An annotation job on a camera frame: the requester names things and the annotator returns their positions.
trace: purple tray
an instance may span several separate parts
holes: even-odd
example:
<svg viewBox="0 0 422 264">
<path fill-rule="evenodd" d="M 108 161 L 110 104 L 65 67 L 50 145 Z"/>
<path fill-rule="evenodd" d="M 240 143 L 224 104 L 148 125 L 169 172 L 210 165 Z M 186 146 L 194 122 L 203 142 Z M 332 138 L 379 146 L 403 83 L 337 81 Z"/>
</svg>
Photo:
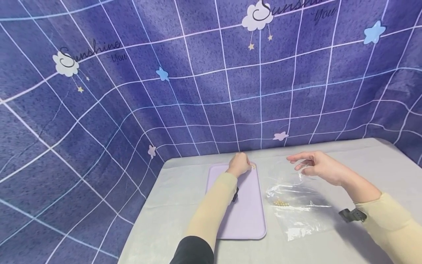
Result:
<svg viewBox="0 0 422 264">
<path fill-rule="evenodd" d="M 228 167 L 228 163 L 214 164 L 210 167 L 206 191 Z M 227 208 L 217 239 L 262 239 L 267 234 L 267 226 L 257 168 L 252 168 L 251 171 L 239 177 L 238 188 L 238 198 Z"/>
</svg>

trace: fabric backdrop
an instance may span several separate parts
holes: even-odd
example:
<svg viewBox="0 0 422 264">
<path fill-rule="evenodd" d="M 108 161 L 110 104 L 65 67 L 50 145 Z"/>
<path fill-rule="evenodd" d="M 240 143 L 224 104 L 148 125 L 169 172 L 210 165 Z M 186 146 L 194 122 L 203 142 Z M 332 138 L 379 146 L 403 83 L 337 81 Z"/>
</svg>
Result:
<svg viewBox="0 0 422 264">
<path fill-rule="evenodd" d="M 422 166 L 420 0 L 0 6 L 2 264 L 116 263 L 170 158 L 379 137 Z"/>
</svg>

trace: beige sleeve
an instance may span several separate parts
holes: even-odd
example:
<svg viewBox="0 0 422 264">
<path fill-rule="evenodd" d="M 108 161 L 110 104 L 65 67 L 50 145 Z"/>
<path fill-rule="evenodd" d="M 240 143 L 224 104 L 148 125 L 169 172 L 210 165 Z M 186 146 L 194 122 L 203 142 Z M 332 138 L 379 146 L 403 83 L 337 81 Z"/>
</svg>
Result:
<svg viewBox="0 0 422 264">
<path fill-rule="evenodd" d="M 363 226 L 395 264 L 422 264 L 422 227 L 389 194 L 356 208 L 367 215 Z"/>
<path fill-rule="evenodd" d="M 237 178 L 230 173 L 223 173 L 215 180 L 213 186 L 199 204 L 186 231 L 187 236 L 204 239 L 214 251 L 217 232 L 236 193 Z"/>
</svg>

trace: plastic bag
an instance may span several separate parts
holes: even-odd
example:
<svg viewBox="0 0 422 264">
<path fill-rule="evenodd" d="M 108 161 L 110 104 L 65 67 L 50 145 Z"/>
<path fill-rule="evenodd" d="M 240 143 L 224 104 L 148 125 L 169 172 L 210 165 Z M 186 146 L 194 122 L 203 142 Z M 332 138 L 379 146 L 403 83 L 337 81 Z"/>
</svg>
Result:
<svg viewBox="0 0 422 264">
<path fill-rule="evenodd" d="M 287 241 L 333 229 L 338 214 L 320 193 L 308 187 L 312 178 L 294 169 L 288 171 L 291 164 L 283 166 L 284 170 L 278 165 L 277 183 L 266 196 Z"/>
</svg>

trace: purple backdrop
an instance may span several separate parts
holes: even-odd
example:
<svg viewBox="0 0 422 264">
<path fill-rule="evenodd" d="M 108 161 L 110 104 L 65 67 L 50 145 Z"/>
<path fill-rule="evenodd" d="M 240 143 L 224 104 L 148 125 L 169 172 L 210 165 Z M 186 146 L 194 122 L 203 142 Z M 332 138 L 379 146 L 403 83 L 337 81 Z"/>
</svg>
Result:
<svg viewBox="0 0 422 264">
<path fill-rule="evenodd" d="M 2 264 L 117 263 L 170 158 L 378 137 L 422 166 L 420 0 L 0 6 Z"/>
</svg>

